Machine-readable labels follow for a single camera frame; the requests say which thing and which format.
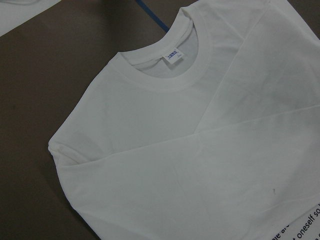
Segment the white long-sleeve printed shirt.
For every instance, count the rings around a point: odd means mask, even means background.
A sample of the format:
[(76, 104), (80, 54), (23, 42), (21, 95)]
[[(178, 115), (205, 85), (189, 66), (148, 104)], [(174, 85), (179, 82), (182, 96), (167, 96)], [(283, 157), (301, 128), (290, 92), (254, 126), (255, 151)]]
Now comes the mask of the white long-sleeve printed shirt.
[(270, 240), (320, 202), (320, 41), (286, 0), (64, 0), (0, 39), (3, 240)]

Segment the blue tape grid lines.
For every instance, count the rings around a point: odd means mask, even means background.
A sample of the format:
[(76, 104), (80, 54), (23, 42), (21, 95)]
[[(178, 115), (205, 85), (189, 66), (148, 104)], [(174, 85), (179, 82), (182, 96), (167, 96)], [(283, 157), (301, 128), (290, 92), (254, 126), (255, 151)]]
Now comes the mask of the blue tape grid lines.
[(135, 0), (135, 2), (164, 32), (167, 33), (170, 30), (170, 28), (142, 0)]

